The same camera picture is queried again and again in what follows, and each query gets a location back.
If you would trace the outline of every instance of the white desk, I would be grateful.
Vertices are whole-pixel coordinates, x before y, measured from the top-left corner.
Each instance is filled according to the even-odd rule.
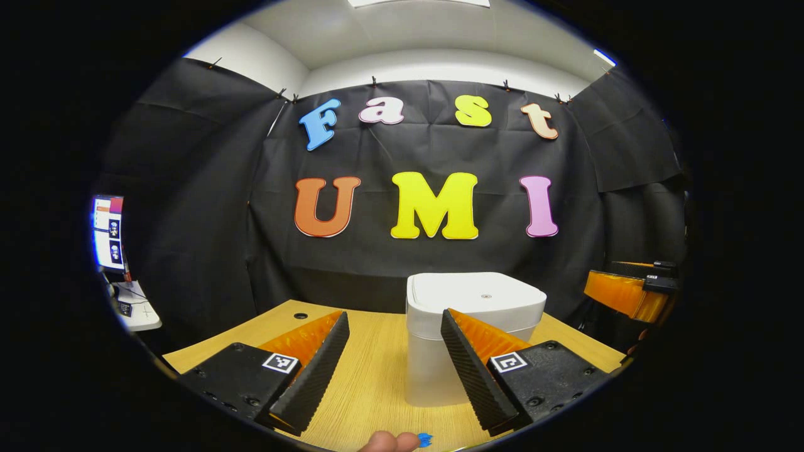
[[[159,314],[156,313],[148,298],[145,297],[145,293],[138,282],[114,282],[112,285],[120,290],[117,299],[131,305],[130,317],[120,313],[117,314],[121,323],[129,331],[154,330],[162,326]]]

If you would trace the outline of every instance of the computer monitor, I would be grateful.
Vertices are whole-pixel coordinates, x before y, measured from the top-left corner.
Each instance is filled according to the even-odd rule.
[[[123,197],[95,195],[92,198],[92,238],[101,271],[126,273],[123,257]]]

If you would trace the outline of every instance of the blue letter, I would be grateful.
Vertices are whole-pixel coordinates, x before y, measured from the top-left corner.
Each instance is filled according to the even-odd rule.
[[[320,107],[301,117],[299,124],[304,124],[305,129],[307,129],[307,136],[310,137],[310,142],[307,143],[307,150],[313,150],[335,136],[335,132],[327,130],[325,125],[330,127],[335,125],[335,121],[338,118],[332,109],[337,109],[339,106],[341,106],[341,101],[329,99]]]

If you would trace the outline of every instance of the orange letter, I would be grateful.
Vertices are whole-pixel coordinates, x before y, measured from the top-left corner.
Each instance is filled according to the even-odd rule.
[[[552,117],[550,112],[542,110],[536,104],[525,105],[520,110],[522,110],[522,113],[527,114],[527,117],[530,118],[531,127],[533,127],[533,130],[535,130],[540,137],[548,140],[555,140],[558,138],[558,130],[551,129],[548,125],[548,119]]]
[[[337,178],[332,185],[338,188],[338,201],[335,204],[335,214],[329,221],[321,221],[315,216],[318,204],[318,192],[324,188],[326,181],[319,178],[301,179],[296,182],[299,192],[296,199],[296,227],[302,234],[312,237],[337,236],[349,225],[351,217],[351,204],[355,187],[360,185],[356,177]]]

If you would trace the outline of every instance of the white container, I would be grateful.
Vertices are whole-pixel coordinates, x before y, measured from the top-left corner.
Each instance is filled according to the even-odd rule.
[[[500,273],[419,273],[408,278],[408,378],[414,406],[469,402],[441,337],[441,315],[452,308],[529,340],[547,295]]]

